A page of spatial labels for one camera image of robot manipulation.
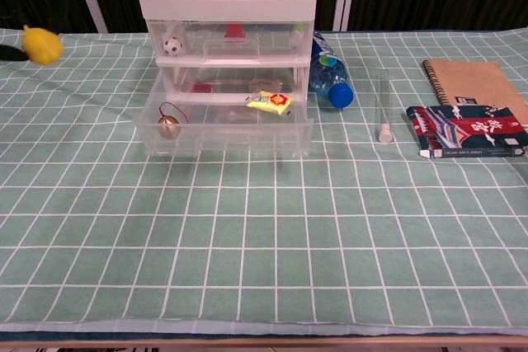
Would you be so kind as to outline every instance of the yellow candy wrapper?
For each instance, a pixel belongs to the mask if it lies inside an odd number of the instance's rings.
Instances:
[[[247,99],[247,107],[253,107],[262,111],[275,113],[276,115],[288,115],[290,104],[293,100],[284,95],[268,91],[260,91],[255,96]]]

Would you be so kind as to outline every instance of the plastic storage drawer unit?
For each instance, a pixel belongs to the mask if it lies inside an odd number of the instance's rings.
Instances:
[[[136,120],[148,154],[309,152],[308,78],[316,0],[139,0],[160,73]],[[288,115],[251,109],[259,90]],[[177,124],[162,126],[160,106]]]

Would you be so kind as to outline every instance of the green tablecloth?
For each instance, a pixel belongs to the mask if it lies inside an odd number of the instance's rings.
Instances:
[[[528,29],[326,37],[357,98],[310,97],[300,162],[146,157],[146,34],[64,35],[53,66],[0,63],[0,331],[528,335],[528,161],[424,159],[403,117],[437,103],[429,57],[497,60],[528,97]]]

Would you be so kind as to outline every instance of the plastic drawer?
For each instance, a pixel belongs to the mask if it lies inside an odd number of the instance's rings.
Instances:
[[[307,66],[312,22],[147,21],[158,66]]]
[[[306,101],[309,68],[160,68],[169,101],[237,103],[248,94],[282,92]]]
[[[204,150],[249,150],[257,157],[309,154],[313,121],[308,120],[305,101],[294,101],[287,116],[247,108],[243,101],[171,102],[179,111],[169,104],[163,105],[163,111],[177,118],[177,136],[164,138],[158,120],[159,106],[166,99],[160,73],[135,121],[149,155],[194,157]]]

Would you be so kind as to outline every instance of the yellow ball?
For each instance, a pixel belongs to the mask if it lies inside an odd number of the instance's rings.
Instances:
[[[31,62],[47,65],[60,59],[63,44],[53,32],[42,28],[28,28],[24,26],[22,48],[26,51]]]

